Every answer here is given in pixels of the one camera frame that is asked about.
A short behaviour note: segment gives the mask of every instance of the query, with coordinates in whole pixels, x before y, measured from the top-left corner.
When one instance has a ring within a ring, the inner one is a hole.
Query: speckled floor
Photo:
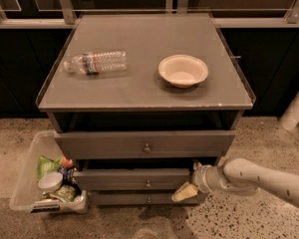
[[[0,238],[299,239],[299,209],[265,191],[248,198],[213,192],[194,207],[90,205],[85,215],[12,211],[9,198],[31,140],[51,128],[47,119],[0,119]],[[229,156],[299,174],[299,124],[290,132],[276,118],[242,118]]]

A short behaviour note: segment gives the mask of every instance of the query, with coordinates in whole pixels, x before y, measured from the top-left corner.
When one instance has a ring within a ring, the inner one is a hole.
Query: bottle cap
[[[70,64],[69,61],[65,61],[65,62],[63,63],[63,66],[64,66],[64,69],[65,69],[66,71],[71,72],[71,64]]]

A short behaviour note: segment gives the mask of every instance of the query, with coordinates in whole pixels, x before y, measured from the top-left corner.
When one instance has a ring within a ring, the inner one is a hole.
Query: plastic bottle
[[[95,75],[101,72],[122,71],[127,68],[125,51],[87,52],[64,63],[68,73]]]

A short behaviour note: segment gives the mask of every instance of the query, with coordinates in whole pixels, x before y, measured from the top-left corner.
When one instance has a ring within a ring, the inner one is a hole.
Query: dresser
[[[63,64],[88,51],[123,50],[124,72],[73,76]],[[172,55],[208,66],[178,89],[158,74]],[[193,162],[218,164],[255,97],[208,14],[84,15],[43,86],[37,106],[97,205],[175,204]],[[198,204],[198,194],[177,204]]]

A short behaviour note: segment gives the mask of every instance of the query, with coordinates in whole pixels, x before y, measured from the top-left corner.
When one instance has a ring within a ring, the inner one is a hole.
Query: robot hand
[[[299,208],[299,175],[259,166],[244,158],[227,159],[222,166],[199,165],[190,182],[173,196],[181,201],[197,194],[221,190],[239,195],[254,195],[262,188]]]

